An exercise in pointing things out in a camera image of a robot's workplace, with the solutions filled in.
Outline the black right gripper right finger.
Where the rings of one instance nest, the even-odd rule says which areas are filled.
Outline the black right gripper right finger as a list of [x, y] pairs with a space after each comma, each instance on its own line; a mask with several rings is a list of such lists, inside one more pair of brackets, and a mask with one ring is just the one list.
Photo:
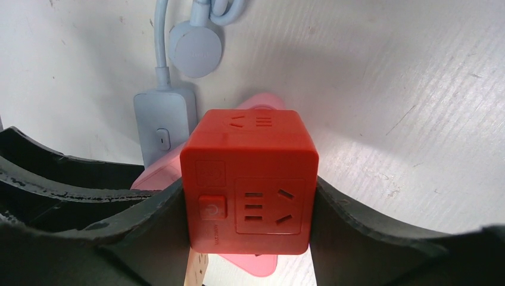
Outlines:
[[447, 234], [382, 214], [319, 179], [310, 251], [318, 285], [503, 285], [504, 226]]

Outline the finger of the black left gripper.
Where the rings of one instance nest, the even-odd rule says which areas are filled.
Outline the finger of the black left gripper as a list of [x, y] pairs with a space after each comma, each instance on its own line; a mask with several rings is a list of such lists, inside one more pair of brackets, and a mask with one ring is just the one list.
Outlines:
[[84, 229], [152, 197], [132, 189], [140, 165], [65, 155], [21, 130], [1, 131], [1, 216], [46, 232]]

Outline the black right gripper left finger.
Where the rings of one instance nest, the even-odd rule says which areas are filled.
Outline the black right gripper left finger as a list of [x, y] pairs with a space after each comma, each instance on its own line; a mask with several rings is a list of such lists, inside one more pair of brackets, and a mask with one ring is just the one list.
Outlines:
[[81, 230], [1, 223], [2, 285], [183, 285], [188, 256], [181, 181]]

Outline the red cube socket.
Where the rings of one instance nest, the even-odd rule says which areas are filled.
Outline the red cube socket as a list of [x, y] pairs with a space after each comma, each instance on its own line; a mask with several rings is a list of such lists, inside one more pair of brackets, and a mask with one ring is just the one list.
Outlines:
[[180, 154], [191, 247], [212, 254], [303, 254], [319, 155], [294, 110], [205, 113]]

